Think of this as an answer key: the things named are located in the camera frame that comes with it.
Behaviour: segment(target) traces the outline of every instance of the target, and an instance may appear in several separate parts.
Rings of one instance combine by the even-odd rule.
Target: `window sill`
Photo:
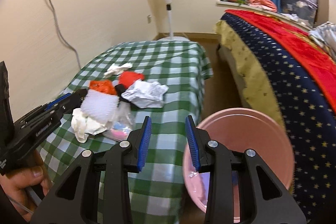
[[[301,24],[300,22],[296,22],[288,17],[285,17],[281,14],[275,13],[275,12],[271,12],[262,8],[257,8],[257,7],[252,7],[246,4],[238,4],[238,3],[233,3],[233,2],[228,2],[228,1],[217,1],[216,4],[218,6],[225,6],[225,7],[232,7],[234,9],[237,9],[238,7],[242,8],[242,10],[250,10],[250,11],[258,11],[258,12],[262,12],[268,15],[272,15],[272,16],[276,16],[278,18],[281,18],[282,20],[290,23],[290,24],[294,24],[296,25],[298,28],[303,29],[306,32],[309,32],[311,30],[311,28],[309,28],[306,25]]]

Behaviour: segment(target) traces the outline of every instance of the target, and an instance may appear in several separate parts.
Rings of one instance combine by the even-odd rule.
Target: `bed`
[[[272,117],[292,143],[292,193],[309,221],[336,186],[336,65],[274,16],[227,10],[216,31],[243,106]]]
[[[62,94],[87,88],[90,80],[103,79],[110,65],[126,62],[132,63],[136,72],[143,73],[145,80],[157,80],[169,87],[164,95],[163,108],[133,111],[135,128],[141,127],[145,116],[152,118],[146,165],[140,174],[129,173],[133,221],[173,224],[179,220],[184,192],[182,157],[186,144],[185,118],[192,115],[199,122],[204,80],[211,77],[212,69],[204,49],[195,42],[127,42],[108,49],[89,62]],[[55,182],[83,150],[101,152],[114,144],[102,135],[79,143],[71,128],[71,115],[65,115],[62,125],[42,143],[39,150],[50,178]],[[100,193],[103,193],[103,176],[100,181]],[[99,212],[98,220],[102,223]]]

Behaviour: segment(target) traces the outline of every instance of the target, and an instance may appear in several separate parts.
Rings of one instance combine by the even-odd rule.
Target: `red cloth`
[[[308,71],[336,113],[336,66],[326,53],[318,51],[292,33],[308,37],[306,32],[254,12],[243,10],[226,10],[226,12],[244,19],[283,46]]]
[[[119,84],[123,84],[126,89],[134,84],[137,80],[144,80],[145,77],[141,73],[136,73],[134,71],[124,71],[119,77]]]
[[[271,0],[247,0],[250,6],[263,8],[271,12],[277,12],[278,8]]]

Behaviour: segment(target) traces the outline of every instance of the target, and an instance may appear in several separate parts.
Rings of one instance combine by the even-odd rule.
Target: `silver screw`
[[[122,142],[119,143],[119,145],[120,145],[120,147],[123,147],[123,148],[128,147],[129,146],[129,141],[122,141]]]
[[[209,141],[209,142],[208,142],[208,145],[209,145],[210,147],[217,147],[217,146],[218,146],[218,143],[217,143],[216,141]]]
[[[90,156],[91,155],[91,150],[84,150],[83,152],[82,152],[82,156],[83,157],[88,157],[88,156]]]
[[[249,149],[246,151],[246,154],[249,156],[249,157],[254,157],[255,156],[255,151],[252,150],[252,149]]]

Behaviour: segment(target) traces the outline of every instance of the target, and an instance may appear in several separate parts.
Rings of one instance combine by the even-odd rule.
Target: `orange cloth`
[[[278,8],[271,0],[247,0],[250,6],[263,8],[271,12],[277,12]]]
[[[243,10],[226,10],[226,12],[244,19],[283,46],[308,71],[336,113],[336,66],[328,54],[315,49],[300,38],[300,36],[308,37],[308,33],[258,13]]]
[[[103,81],[90,81],[91,90],[99,91],[102,93],[110,94],[110,95],[117,95],[114,86],[110,80],[103,80]]]

